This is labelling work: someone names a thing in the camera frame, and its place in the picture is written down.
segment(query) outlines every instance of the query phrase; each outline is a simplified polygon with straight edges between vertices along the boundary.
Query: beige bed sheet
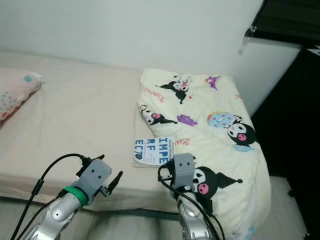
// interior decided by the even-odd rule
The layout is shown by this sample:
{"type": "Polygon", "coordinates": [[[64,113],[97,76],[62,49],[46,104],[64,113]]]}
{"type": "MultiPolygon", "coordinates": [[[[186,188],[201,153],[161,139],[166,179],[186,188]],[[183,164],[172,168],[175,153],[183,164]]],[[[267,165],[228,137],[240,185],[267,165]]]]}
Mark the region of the beige bed sheet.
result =
{"type": "MultiPolygon", "coordinates": [[[[168,190],[157,181],[157,170],[133,167],[134,139],[152,136],[136,107],[141,70],[9,52],[0,53],[0,64],[39,73],[45,82],[1,124],[1,196],[28,199],[43,171],[64,154],[105,154],[105,162],[112,168],[105,184],[119,171],[123,176],[111,196],[99,194],[89,209],[177,211],[168,190]]],[[[35,201],[47,202],[76,181],[80,167],[77,158],[58,163],[35,201]]],[[[265,161],[259,165],[255,189],[251,210],[258,225],[270,210],[265,161]]]]}

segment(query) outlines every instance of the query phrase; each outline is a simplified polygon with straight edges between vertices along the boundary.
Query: book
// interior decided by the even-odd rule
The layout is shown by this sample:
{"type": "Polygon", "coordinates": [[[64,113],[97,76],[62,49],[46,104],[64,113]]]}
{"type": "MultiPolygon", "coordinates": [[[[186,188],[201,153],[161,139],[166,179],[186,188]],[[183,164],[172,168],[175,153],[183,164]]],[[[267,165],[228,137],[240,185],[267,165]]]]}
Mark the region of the book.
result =
{"type": "Polygon", "coordinates": [[[157,168],[173,157],[174,138],[172,136],[135,140],[133,147],[134,167],[157,168]]]}

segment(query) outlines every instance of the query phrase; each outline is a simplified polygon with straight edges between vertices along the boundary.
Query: pillow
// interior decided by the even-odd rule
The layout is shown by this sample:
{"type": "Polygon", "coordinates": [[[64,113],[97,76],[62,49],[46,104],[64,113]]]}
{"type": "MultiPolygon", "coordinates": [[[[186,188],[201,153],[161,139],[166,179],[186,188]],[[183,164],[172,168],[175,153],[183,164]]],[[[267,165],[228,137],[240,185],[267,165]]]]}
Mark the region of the pillow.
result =
{"type": "Polygon", "coordinates": [[[0,121],[13,113],[29,95],[40,89],[40,75],[0,67],[0,121]]]}

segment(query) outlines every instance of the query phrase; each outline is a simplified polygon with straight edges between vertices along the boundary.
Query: green ring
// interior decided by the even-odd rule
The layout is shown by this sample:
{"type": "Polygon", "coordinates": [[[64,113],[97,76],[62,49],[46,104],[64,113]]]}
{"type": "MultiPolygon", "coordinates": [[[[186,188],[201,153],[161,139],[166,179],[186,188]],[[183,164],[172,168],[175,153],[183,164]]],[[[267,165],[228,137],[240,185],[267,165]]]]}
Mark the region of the green ring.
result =
{"type": "Polygon", "coordinates": [[[83,191],[81,191],[80,189],[75,188],[73,186],[66,186],[64,188],[64,190],[73,194],[81,203],[81,207],[83,207],[84,205],[86,205],[88,203],[87,195],[83,191]]]}

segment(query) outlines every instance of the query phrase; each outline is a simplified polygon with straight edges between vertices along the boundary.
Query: gray floor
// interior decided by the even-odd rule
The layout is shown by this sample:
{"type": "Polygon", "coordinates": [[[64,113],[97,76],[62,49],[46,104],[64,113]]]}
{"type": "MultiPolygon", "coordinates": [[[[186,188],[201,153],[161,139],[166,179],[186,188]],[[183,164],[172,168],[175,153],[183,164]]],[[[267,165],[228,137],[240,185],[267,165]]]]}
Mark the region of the gray floor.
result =
{"type": "MultiPolygon", "coordinates": [[[[284,178],[271,177],[271,184],[271,212],[253,240],[302,240],[306,228],[295,199],[287,195],[288,182],[284,178]]],[[[10,239],[24,206],[23,202],[0,200],[0,240],[10,239]]],[[[38,205],[31,206],[25,222],[37,209],[38,205]]],[[[182,237],[181,226],[174,220],[81,211],[62,232],[61,239],[182,240],[182,237]]]]}

